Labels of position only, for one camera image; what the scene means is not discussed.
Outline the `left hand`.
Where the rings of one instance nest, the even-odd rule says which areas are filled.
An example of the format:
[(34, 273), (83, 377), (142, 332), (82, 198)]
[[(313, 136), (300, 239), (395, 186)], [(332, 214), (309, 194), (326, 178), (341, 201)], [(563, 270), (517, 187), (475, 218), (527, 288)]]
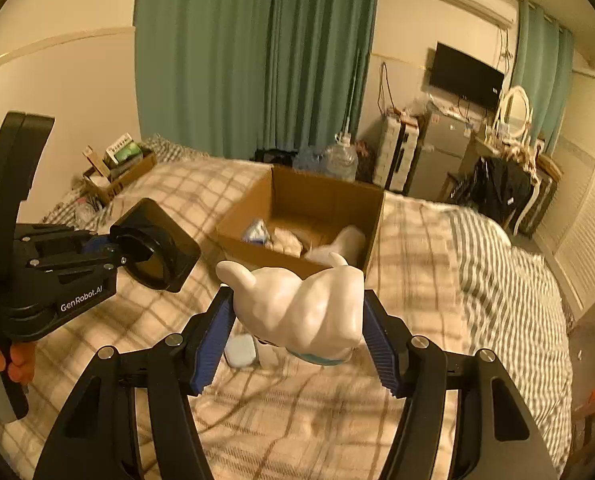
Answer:
[(0, 372), (21, 385), (28, 385), (35, 375), (36, 342), (15, 342), (5, 353), (0, 350)]

